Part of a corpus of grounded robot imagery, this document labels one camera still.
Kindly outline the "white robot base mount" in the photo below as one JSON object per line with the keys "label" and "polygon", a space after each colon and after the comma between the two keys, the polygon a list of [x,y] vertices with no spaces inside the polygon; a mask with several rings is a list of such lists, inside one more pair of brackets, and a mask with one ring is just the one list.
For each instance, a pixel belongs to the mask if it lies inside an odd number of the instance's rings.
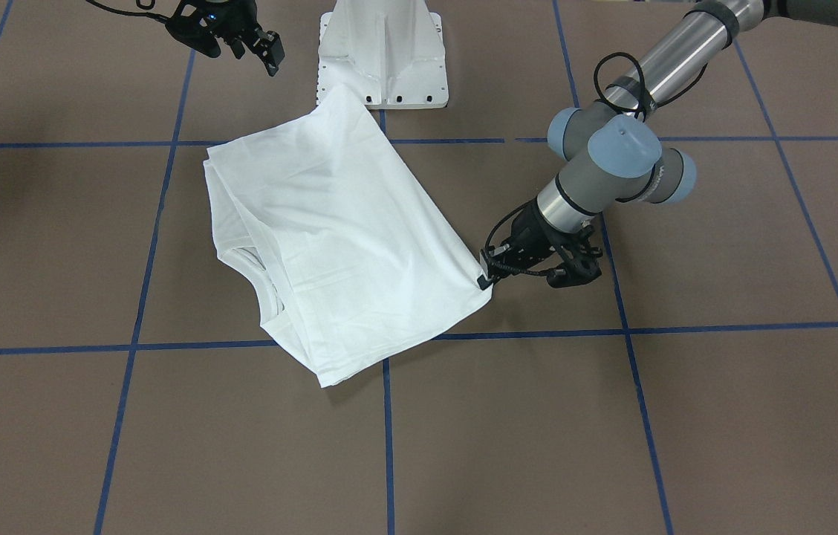
{"label": "white robot base mount", "polygon": [[443,29],[426,1],[337,1],[319,20],[315,102],[343,85],[372,111],[445,108]]}

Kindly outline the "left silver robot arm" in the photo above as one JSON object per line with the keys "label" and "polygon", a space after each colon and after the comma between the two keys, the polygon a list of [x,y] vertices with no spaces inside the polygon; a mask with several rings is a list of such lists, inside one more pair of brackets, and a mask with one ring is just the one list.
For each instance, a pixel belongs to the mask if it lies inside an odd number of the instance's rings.
{"label": "left silver robot arm", "polygon": [[673,204],[694,189],[690,156],[661,145],[647,120],[701,80],[709,62],[765,19],[782,17],[838,27],[838,1],[701,1],[642,59],[623,52],[632,71],[585,108],[552,119],[548,145],[565,165],[532,200],[507,214],[510,236],[481,248],[478,284],[510,276],[578,287],[600,276],[602,250],[593,219],[615,203]]}

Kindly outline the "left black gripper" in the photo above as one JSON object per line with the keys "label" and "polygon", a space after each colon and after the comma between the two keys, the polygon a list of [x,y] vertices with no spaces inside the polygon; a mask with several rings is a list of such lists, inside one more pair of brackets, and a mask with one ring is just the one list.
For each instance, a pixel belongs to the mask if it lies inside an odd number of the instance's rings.
{"label": "left black gripper", "polygon": [[[541,214],[536,199],[520,207],[512,221],[510,237],[501,242],[504,248],[497,258],[489,248],[481,248],[478,262],[481,275],[477,278],[482,291],[514,275],[530,274],[542,277],[569,277],[573,274],[573,259],[564,251],[575,243],[575,233],[563,233],[549,224]],[[562,258],[557,267],[534,270],[555,253]]]}

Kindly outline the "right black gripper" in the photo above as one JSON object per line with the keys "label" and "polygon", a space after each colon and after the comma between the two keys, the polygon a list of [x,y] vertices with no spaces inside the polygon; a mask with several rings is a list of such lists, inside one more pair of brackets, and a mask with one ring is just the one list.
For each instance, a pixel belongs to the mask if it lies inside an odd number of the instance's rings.
{"label": "right black gripper", "polygon": [[233,54],[243,56],[246,51],[255,52],[267,75],[277,75],[285,58],[281,36],[260,26],[256,1],[224,1],[216,8],[215,16],[214,33],[229,45]]}

